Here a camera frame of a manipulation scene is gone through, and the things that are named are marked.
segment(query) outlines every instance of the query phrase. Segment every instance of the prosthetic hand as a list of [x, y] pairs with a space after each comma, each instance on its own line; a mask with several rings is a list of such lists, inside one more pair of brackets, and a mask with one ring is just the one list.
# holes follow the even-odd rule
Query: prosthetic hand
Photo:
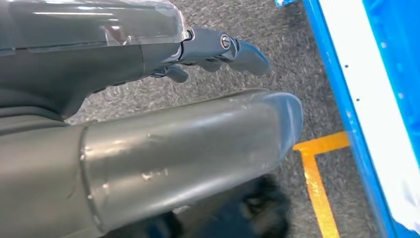
[[0, 2], [1, 237], [103, 236], [267, 173], [299, 137], [299, 100], [263, 89], [68, 126], [108, 86], [185, 81], [177, 64], [263, 75], [269, 62], [164, 0]]

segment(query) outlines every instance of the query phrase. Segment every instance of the blue container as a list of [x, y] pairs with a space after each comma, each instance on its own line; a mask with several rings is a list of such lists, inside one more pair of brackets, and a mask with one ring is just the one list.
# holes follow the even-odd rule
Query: blue container
[[[420, 165], [420, 0], [361, 1], [417, 157], [417, 164]], [[303, 3], [343, 124], [346, 131], [350, 132], [352, 152], [380, 234], [388, 238], [420, 238], [416, 232], [397, 223], [390, 214], [358, 117], [347, 116], [357, 113], [319, 0], [303, 0]]]

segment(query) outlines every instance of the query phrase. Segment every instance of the yellow tape line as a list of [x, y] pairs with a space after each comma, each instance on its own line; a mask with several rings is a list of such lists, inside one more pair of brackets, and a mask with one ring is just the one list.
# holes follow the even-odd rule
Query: yellow tape line
[[319, 229], [323, 238], [340, 238], [331, 206], [325, 193], [324, 185], [316, 164], [315, 155], [349, 146], [346, 132], [320, 137], [296, 144], [293, 150], [299, 150], [305, 172], [309, 197], [314, 208]]

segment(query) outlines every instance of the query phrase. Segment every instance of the prosthetic arm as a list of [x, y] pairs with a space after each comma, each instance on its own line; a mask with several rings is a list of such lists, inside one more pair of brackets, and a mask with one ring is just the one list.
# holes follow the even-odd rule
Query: prosthetic arm
[[108, 86], [185, 81], [176, 64], [263, 75], [269, 62], [163, 0], [0, 2], [1, 237], [103, 236], [267, 173], [300, 135], [299, 100], [263, 89], [68, 126]]

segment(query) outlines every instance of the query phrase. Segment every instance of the screw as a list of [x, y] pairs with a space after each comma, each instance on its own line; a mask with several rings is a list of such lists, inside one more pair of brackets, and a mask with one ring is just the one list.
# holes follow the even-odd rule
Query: screw
[[228, 35], [226, 35], [226, 34], [223, 34], [223, 35], [220, 37], [220, 43], [221, 43], [222, 47], [223, 47], [225, 50], [229, 49], [229, 47], [230, 47], [230, 38], [229, 38], [229, 36], [228, 36]]

